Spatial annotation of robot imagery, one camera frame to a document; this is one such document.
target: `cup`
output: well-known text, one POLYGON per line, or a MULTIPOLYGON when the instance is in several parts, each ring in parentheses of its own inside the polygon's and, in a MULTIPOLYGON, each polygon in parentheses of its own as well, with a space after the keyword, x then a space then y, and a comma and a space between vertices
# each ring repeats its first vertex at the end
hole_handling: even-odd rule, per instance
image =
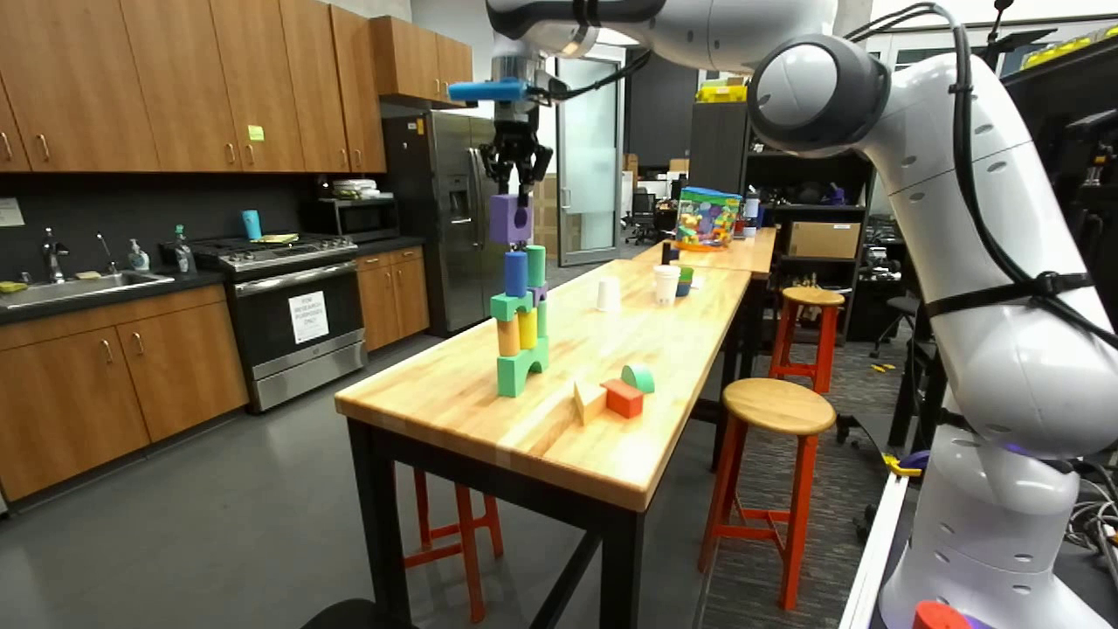
POLYGON ((619 275, 597 278, 597 312, 622 312, 622 282, 619 275))
POLYGON ((673 305, 677 267, 655 267, 655 299, 673 305))
POLYGON ((258 242, 260 226, 258 226, 258 210, 239 210, 239 223, 245 223, 245 239, 258 242))

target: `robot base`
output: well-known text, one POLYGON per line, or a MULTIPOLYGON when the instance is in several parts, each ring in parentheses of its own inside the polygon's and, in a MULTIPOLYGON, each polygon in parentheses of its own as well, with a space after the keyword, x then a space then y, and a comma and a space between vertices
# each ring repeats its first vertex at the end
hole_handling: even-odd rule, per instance
POLYGON ((1102 629, 1052 572, 1074 493, 1074 474, 939 427, 880 620, 908 629, 917 602, 946 602, 986 627, 1102 629))

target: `black cable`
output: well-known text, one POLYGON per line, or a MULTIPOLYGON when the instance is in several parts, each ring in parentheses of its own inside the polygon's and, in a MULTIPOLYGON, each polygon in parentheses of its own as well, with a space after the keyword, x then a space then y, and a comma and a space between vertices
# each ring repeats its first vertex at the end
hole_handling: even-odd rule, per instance
POLYGON ((1048 316, 1060 317, 1064 324, 1089 333, 1096 339, 1102 339, 1108 345, 1118 350, 1118 336, 1085 321, 1074 307, 1070 307, 1064 299, 1058 299, 1058 295, 1045 295, 1041 282, 1045 278, 1031 278, 1008 256, 1006 248, 987 234, 980 210, 979 210, 979 185, 974 185, 974 165, 971 165, 971 42, 967 30, 939 6, 939 3, 910 3, 903 12, 894 15, 880 15, 876 21, 847 30, 851 42, 869 37, 876 30, 888 30, 901 21, 922 17, 922 15, 939 15, 952 36, 952 57, 956 57, 956 80, 952 80, 952 175, 956 175, 956 187, 963 194, 967 217, 974 223, 974 234, 986 248, 986 256, 1008 275, 1008 282, 1016 288, 1034 288, 1031 296, 1038 307, 1045 307, 1048 316))

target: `microwave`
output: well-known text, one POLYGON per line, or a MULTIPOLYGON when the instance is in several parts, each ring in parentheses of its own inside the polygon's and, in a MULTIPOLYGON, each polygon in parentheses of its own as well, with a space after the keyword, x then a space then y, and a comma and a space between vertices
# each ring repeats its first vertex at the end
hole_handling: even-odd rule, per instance
POLYGON ((377 200, 314 200, 300 206, 300 226, 312 234, 348 234, 351 242, 397 239, 397 206, 377 200))

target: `box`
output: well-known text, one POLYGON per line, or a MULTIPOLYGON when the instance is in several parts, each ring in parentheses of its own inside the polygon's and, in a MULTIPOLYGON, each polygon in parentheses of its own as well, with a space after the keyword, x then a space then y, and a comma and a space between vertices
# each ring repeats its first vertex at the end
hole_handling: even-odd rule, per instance
POLYGON ((855 260, 859 223, 793 223, 790 253, 796 260, 855 260))
POLYGON ((733 223, 741 217, 741 194, 719 187, 685 185, 677 193, 677 246, 680 248, 719 248, 733 242, 733 223))

